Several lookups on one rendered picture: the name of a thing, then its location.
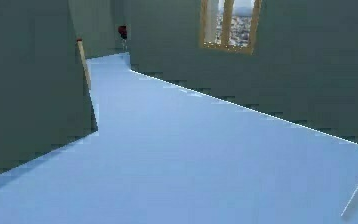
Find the dark red chair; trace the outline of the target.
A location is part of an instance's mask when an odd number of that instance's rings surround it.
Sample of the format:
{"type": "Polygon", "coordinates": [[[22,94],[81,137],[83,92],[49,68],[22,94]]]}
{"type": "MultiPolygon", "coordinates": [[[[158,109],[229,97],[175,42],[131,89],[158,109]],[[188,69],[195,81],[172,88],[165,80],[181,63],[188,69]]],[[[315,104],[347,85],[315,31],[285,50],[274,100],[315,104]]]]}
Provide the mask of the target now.
{"type": "Polygon", "coordinates": [[[119,26],[118,33],[122,39],[123,49],[127,50],[127,27],[125,25],[119,26]]]}

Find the wooden framed window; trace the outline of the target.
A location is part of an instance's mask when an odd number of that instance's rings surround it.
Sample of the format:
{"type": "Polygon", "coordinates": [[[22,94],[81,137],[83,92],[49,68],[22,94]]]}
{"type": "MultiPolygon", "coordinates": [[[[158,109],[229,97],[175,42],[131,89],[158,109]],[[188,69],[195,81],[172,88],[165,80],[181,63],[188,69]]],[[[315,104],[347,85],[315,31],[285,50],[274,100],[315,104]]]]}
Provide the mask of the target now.
{"type": "Polygon", "coordinates": [[[201,0],[201,48],[252,55],[263,0],[201,0]]]}

